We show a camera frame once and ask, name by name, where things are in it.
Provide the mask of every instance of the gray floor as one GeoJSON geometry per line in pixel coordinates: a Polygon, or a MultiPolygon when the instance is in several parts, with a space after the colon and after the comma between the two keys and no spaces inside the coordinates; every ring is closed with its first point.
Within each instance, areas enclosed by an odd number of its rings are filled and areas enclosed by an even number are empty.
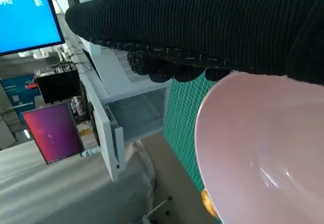
{"type": "Polygon", "coordinates": [[[155,204],[172,196],[156,212],[159,224],[215,224],[201,202],[200,193],[192,183],[176,155],[161,134],[143,139],[156,170],[155,204]]]}

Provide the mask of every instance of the white cabinet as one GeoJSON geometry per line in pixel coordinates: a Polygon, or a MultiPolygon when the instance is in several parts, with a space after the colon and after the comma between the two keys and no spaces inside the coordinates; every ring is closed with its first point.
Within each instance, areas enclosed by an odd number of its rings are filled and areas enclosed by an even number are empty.
{"type": "Polygon", "coordinates": [[[103,49],[93,55],[95,68],[82,53],[85,47],[59,16],[66,53],[72,55],[88,100],[94,107],[95,123],[101,145],[101,154],[113,180],[125,169],[125,144],[161,132],[167,111],[172,81],[157,84],[149,77],[134,74],[126,61],[126,53],[103,49]]]}

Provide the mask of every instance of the ventilation grille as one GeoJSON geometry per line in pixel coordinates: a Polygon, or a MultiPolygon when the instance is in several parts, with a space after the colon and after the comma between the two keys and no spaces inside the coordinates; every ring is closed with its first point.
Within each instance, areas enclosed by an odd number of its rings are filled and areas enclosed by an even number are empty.
{"type": "Polygon", "coordinates": [[[127,52],[114,50],[114,53],[118,61],[120,62],[121,66],[123,67],[125,73],[127,74],[128,79],[130,79],[132,83],[136,83],[140,81],[150,81],[149,76],[140,76],[132,71],[130,65],[127,62],[127,52]]]}

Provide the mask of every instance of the computer monitor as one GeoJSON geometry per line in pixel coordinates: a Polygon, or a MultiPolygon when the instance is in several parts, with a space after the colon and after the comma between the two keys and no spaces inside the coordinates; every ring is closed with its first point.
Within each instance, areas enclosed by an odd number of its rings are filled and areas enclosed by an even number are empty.
{"type": "Polygon", "coordinates": [[[52,0],[0,0],[0,56],[64,43],[52,0]]]}
{"type": "Polygon", "coordinates": [[[22,116],[47,164],[84,151],[67,103],[26,111],[22,116]]]}

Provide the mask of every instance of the white cloth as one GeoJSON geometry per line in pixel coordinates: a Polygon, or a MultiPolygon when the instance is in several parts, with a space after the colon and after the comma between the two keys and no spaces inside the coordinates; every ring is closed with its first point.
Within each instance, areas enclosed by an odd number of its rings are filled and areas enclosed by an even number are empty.
{"type": "Polygon", "coordinates": [[[1,224],[126,224],[152,209],[154,167],[140,141],[112,182],[101,154],[47,165],[31,141],[0,151],[1,224]]]}

